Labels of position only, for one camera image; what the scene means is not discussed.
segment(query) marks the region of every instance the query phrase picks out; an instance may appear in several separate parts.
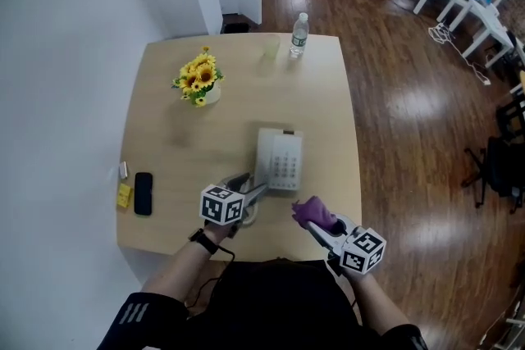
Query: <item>telephone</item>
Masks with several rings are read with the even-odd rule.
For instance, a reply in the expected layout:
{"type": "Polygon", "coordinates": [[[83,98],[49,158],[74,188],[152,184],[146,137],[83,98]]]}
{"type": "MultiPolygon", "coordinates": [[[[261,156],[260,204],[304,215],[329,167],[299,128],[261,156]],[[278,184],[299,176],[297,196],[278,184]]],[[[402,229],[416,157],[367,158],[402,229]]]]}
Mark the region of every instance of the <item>telephone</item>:
{"type": "Polygon", "coordinates": [[[297,191],[301,186],[303,133],[259,129],[255,185],[297,191]]]}

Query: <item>yellow sticky note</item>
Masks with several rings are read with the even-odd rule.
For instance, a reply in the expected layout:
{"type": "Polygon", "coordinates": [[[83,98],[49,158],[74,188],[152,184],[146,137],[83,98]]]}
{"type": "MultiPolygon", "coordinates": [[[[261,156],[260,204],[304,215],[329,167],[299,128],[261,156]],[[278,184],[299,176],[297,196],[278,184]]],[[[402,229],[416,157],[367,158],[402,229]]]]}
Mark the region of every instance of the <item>yellow sticky note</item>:
{"type": "Polygon", "coordinates": [[[131,191],[132,188],[129,185],[121,184],[118,188],[118,199],[116,200],[116,204],[127,208],[130,205],[131,191]]]}

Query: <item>wristwatch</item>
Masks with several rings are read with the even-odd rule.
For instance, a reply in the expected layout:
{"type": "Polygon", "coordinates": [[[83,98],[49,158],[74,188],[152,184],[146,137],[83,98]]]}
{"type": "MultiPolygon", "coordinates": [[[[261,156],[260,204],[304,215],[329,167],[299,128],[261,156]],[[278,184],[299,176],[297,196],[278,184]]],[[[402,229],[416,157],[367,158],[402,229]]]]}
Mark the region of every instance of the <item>wristwatch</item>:
{"type": "Polygon", "coordinates": [[[195,230],[188,239],[190,242],[200,243],[212,255],[217,252],[217,249],[219,249],[219,247],[208,236],[206,236],[203,228],[195,230]]]}

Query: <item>purple cloth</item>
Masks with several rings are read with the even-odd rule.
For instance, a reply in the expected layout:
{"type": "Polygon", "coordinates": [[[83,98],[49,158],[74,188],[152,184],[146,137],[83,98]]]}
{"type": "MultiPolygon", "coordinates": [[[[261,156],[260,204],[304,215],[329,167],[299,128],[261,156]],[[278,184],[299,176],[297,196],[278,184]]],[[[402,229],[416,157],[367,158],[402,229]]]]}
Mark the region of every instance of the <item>purple cloth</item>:
{"type": "Polygon", "coordinates": [[[325,230],[331,230],[337,222],[337,216],[330,213],[318,196],[311,197],[305,204],[293,203],[292,210],[292,217],[304,229],[309,221],[325,230]]]}

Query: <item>black smartphone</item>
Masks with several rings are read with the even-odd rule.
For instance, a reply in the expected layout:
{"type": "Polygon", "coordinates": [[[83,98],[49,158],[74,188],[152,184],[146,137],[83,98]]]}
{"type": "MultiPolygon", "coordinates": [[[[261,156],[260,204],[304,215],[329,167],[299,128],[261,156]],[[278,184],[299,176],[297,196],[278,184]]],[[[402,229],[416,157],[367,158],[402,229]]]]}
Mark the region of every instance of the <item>black smartphone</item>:
{"type": "Polygon", "coordinates": [[[149,172],[135,174],[135,213],[141,216],[151,216],[152,211],[153,175],[149,172]]]}

